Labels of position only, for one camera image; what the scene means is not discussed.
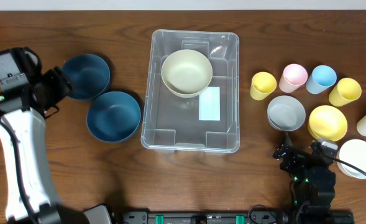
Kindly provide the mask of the dark blue bowl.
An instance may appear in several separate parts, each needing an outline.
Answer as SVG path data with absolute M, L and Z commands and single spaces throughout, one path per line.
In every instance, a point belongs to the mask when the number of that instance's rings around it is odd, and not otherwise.
M 136 133 L 141 117 L 139 102 L 132 95 L 110 91 L 93 101 L 86 115 L 86 125 L 98 140 L 123 142 Z
M 111 71 L 106 61 L 95 54 L 80 54 L 69 59 L 62 70 L 71 81 L 68 97 L 74 100 L 92 100 L 108 91 Z

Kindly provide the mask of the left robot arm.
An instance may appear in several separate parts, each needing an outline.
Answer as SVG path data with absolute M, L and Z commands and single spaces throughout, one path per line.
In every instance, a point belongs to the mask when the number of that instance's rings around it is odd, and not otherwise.
M 99 204 L 78 211 L 62 204 L 45 145 L 47 111 L 72 90 L 59 67 L 42 73 L 28 47 L 0 51 L 0 140 L 7 175 L 7 223 L 115 223 L 112 209 Z

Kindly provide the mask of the beige plastic bowl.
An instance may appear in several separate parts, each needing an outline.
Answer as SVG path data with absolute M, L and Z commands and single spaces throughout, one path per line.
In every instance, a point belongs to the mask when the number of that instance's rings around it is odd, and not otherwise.
M 161 68 L 165 86 L 180 98 L 200 95 L 211 83 L 213 67 L 202 53 L 183 49 L 170 54 Z

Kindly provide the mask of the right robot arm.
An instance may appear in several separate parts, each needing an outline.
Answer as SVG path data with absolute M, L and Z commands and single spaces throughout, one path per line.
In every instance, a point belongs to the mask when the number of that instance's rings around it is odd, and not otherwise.
M 310 145 L 312 153 L 294 147 L 288 133 L 273 153 L 280 169 L 291 177 L 291 208 L 278 216 L 278 223 L 331 223 L 329 211 L 336 192 L 336 174 L 329 170 L 338 146 L 319 138 Z

